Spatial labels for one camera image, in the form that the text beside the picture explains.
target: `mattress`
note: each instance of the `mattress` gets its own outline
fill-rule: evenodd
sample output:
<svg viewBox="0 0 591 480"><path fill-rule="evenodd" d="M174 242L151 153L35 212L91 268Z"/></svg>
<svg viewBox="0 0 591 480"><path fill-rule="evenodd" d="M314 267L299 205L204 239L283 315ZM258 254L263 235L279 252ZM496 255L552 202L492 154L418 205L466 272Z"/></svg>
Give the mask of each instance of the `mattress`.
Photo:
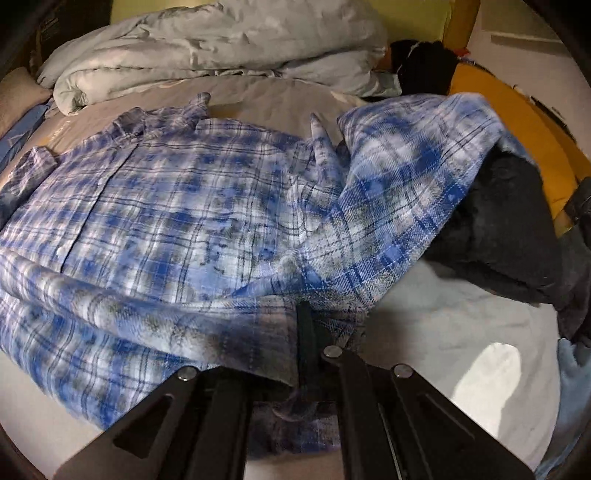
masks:
<svg viewBox="0 0 591 480"><path fill-rule="evenodd" d="M163 83L142 93L85 108L75 116L56 113L23 151L44 145L61 154L140 106L180 106L210 92L212 116L308 137L311 113L333 142L336 118L361 100L297 80L263 77L204 77ZM15 160L0 175L2 183ZM369 363L412 365L477 423L531 468L549 442L558 412L556 314L551 306L530 306L497 297L459 280L436 264L419 261L372 311L361 354ZM99 430L72 417L3 354L0 380L11 392L0 396L0 423L13 442L51 477ZM338 479L340 453L249 462L246 478Z"/></svg>

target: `blue plaid shirt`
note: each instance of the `blue plaid shirt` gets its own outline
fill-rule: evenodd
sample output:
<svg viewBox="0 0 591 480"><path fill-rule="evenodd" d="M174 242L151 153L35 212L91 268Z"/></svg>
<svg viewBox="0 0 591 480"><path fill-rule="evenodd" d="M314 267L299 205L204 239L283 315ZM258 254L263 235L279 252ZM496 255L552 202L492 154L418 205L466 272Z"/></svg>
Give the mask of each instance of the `blue plaid shirt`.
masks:
<svg viewBox="0 0 591 480"><path fill-rule="evenodd" d="M295 384L298 301L344 345L492 146L525 156L473 94L351 110L336 149L315 117L303 140L208 118L208 101L34 148L0 192L0 346L102 427L186 364ZM337 444L325 420L265 421L273 451Z"/></svg>

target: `blue pillow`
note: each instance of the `blue pillow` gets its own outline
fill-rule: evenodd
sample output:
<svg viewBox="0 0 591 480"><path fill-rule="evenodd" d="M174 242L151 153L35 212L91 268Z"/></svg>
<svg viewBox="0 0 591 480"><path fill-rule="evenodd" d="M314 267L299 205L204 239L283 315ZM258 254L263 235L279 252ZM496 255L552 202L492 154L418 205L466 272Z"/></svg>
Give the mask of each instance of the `blue pillow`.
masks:
<svg viewBox="0 0 591 480"><path fill-rule="evenodd" d="M25 115L0 140L0 172L27 143L29 137L43 122L47 105L37 105Z"/></svg>

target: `white comforter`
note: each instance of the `white comforter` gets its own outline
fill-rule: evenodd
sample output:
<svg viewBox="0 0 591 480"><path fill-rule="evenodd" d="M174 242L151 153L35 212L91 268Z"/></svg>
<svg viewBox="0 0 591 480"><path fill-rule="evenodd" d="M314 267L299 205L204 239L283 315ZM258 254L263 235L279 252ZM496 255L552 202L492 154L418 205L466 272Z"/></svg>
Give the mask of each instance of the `white comforter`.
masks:
<svg viewBox="0 0 591 480"><path fill-rule="evenodd" d="M92 31L58 48L37 81L66 115L163 80L237 73L399 95L394 76L371 72L386 44L363 0L221 0Z"/></svg>

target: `dark clothing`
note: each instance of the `dark clothing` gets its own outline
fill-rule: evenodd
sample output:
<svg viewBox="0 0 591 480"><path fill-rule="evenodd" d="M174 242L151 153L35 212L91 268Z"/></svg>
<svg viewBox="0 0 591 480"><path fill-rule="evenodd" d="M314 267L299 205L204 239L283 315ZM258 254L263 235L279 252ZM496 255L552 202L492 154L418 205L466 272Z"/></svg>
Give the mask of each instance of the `dark clothing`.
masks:
<svg viewBox="0 0 591 480"><path fill-rule="evenodd" d="M591 178L583 179L564 207L574 223L560 238L563 273L558 332L570 340L591 336Z"/></svg>
<svg viewBox="0 0 591 480"><path fill-rule="evenodd" d="M560 247L536 167L493 149L425 256L498 295L554 303Z"/></svg>
<svg viewBox="0 0 591 480"><path fill-rule="evenodd" d="M401 40L390 48L392 71L398 74L403 95L447 95L458 63L454 52L444 48L440 41Z"/></svg>

